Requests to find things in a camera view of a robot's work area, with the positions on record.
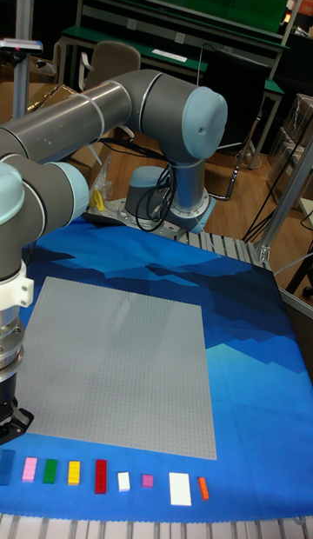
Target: orange lego brick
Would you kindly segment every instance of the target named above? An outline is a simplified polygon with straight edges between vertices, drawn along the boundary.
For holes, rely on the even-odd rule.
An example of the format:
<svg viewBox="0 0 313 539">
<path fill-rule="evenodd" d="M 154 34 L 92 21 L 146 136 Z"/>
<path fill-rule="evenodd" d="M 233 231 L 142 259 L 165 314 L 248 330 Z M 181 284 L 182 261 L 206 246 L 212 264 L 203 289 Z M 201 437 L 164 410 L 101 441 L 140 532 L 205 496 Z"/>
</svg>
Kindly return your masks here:
<svg viewBox="0 0 313 539">
<path fill-rule="evenodd" d="M 203 501 L 208 501 L 210 496 L 209 496 L 208 488 L 206 486 L 204 477 L 199 477 L 198 485 L 199 485 L 199 489 L 200 489 L 200 493 L 201 493 L 201 497 Z"/>
</svg>

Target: white paper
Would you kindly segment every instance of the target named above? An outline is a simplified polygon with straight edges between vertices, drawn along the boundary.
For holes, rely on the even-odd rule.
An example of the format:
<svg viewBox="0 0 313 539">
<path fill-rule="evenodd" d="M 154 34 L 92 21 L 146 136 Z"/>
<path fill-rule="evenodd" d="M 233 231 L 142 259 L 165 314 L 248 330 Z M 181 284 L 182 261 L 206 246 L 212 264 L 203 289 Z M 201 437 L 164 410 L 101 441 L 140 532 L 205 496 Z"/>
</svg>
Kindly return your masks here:
<svg viewBox="0 0 313 539">
<path fill-rule="evenodd" d="M 187 62 L 188 58 L 184 56 L 179 56 L 178 54 L 172 54 L 171 52 L 165 52 L 164 50 L 154 49 L 152 54 L 158 54 L 159 56 L 165 56 L 171 58 L 172 60 L 177 60 L 178 62 Z"/>
<path fill-rule="evenodd" d="M 190 479 L 188 473 L 169 473 L 170 504 L 191 506 Z"/>
</svg>

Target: blue patterned cloth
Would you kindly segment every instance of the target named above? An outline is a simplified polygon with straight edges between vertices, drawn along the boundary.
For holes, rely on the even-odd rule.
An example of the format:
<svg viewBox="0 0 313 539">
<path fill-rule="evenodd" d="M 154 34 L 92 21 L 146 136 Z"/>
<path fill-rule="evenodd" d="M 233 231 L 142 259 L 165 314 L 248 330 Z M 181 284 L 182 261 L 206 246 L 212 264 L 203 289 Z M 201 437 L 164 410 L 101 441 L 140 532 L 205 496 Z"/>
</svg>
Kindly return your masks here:
<svg viewBox="0 0 313 539">
<path fill-rule="evenodd" d="M 16 463 L 10 485 L 0 487 L 1 512 L 159 522 L 312 513 L 312 386 L 269 271 L 139 230 L 78 220 L 39 240 L 28 275 L 36 297 L 44 278 L 55 276 L 201 305 L 217 460 L 27 433 L 10 444 Z M 25 323 L 31 311 L 22 310 Z M 21 483 L 25 456 L 39 458 L 32 484 Z M 48 457 L 59 461 L 55 485 L 43 485 Z M 108 460 L 105 496 L 93 492 L 98 457 Z M 67 486 L 70 459 L 82 461 L 75 488 Z M 130 472 L 129 493 L 118 493 L 117 471 Z M 170 506 L 170 471 L 190 474 L 190 508 Z M 153 489 L 142 489 L 142 473 L 154 475 Z M 208 485 L 207 502 L 199 476 Z"/>
</svg>

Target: white lego brick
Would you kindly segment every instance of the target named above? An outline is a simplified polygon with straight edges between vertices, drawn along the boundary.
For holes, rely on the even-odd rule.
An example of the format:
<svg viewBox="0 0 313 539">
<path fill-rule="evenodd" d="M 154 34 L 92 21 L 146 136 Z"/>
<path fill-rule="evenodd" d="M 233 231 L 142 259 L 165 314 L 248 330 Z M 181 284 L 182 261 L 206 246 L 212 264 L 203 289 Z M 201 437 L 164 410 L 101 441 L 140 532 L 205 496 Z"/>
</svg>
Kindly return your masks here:
<svg viewBox="0 0 313 539">
<path fill-rule="evenodd" d="M 118 490 L 120 492 L 130 490 L 130 474 L 128 471 L 117 474 Z"/>
<path fill-rule="evenodd" d="M 188 473 L 169 473 L 170 504 L 191 506 L 190 479 Z"/>
</svg>

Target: red lego brick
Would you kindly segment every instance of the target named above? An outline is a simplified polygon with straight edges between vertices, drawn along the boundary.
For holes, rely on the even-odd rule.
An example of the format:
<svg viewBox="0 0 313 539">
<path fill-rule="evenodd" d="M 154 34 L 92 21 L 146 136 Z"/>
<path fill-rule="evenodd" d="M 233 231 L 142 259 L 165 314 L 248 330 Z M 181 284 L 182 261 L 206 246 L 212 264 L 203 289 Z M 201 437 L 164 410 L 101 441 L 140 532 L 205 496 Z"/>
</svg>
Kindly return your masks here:
<svg viewBox="0 0 313 539">
<path fill-rule="evenodd" d="M 105 495 L 106 493 L 106 460 L 96 460 L 96 495 Z"/>
</svg>

